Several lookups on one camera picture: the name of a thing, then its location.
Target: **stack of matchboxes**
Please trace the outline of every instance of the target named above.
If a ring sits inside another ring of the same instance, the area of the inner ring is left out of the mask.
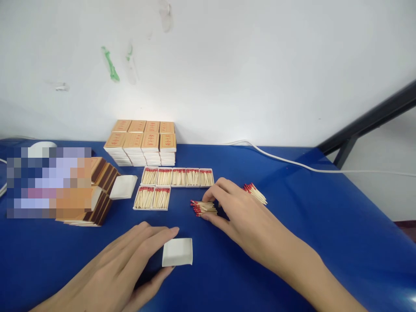
[[[174,166],[174,123],[118,120],[104,149],[119,166]]]
[[[57,218],[56,221],[82,227],[102,226],[111,208],[110,193],[119,175],[104,158],[91,157],[91,210],[75,218]]]

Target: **bundle of matches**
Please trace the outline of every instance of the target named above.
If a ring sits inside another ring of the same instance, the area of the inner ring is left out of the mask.
[[[172,185],[186,185],[185,169],[174,169],[173,170]]]
[[[199,170],[201,176],[201,186],[211,186],[214,185],[214,175],[212,170]]]
[[[201,185],[199,182],[199,169],[186,170],[187,185]]]
[[[157,174],[157,185],[170,185],[172,169],[160,169]]]
[[[169,204],[169,188],[156,188],[155,200],[153,201],[154,209],[168,209]]]
[[[217,209],[215,209],[214,203],[210,201],[205,203],[203,201],[191,200],[191,206],[194,207],[194,211],[197,217],[200,217],[208,211],[217,214]]]
[[[142,184],[156,184],[157,168],[146,168],[143,172]]]
[[[152,207],[154,187],[141,186],[139,188],[134,207],[137,209],[150,209]]]
[[[255,198],[257,198],[263,205],[267,205],[266,197],[262,193],[259,192],[259,190],[254,186],[253,183],[251,184],[244,184],[243,189],[253,195]]]

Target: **white wall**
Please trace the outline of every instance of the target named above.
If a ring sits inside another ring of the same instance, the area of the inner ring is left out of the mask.
[[[337,153],[328,158],[334,161]],[[359,138],[342,169],[416,173],[416,109]],[[416,220],[416,178],[369,173],[346,176],[391,220]]]
[[[413,0],[171,5],[164,33],[157,0],[1,1],[1,137],[105,140],[131,118],[173,120],[182,143],[315,146],[416,78]]]

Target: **blue tabletop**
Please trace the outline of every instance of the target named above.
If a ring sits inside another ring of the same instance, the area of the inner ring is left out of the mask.
[[[0,158],[10,148],[33,143],[0,141]],[[56,143],[90,146],[115,165],[102,148],[103,142]],[[318,149],[264,150],[318,169],[336,169]],[[321,255],[368,310],[416,310],[415,244],[344,175],[310,172],[246,146],[179,144],[176,166],[212,168],[215,179],[223,176],[239,186],[253,182],[267,198],[270,211]],[[143,172],[142,167],[118,169],[139,178]],[[0,167],[0,182],[4,175],[4,167]],[[142,311],[314,311],[223,232],[195,217],[189,201],[200,200],[204,192],[173,189],[169,211],[135,211],[134,198],[114,201],[101,228],[73,227],[52,219],[6,219],[4,196],[0,199],[0,309],[34,307],[61,289],[107,244],[147,221],[152,226],[179,226],[177,237],[193,240],[194,260],[192,266],[175,268]],[[161,267],[161,258],[160,250],[150,259],[139,283]]]

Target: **black metal frame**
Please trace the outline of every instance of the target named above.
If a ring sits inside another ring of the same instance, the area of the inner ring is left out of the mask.
[[[341,168],[358,138],[416,106],[416,80],[377,105],[356,121],[322,142],[318,148],[328,155],[339,150],[334,164]]]

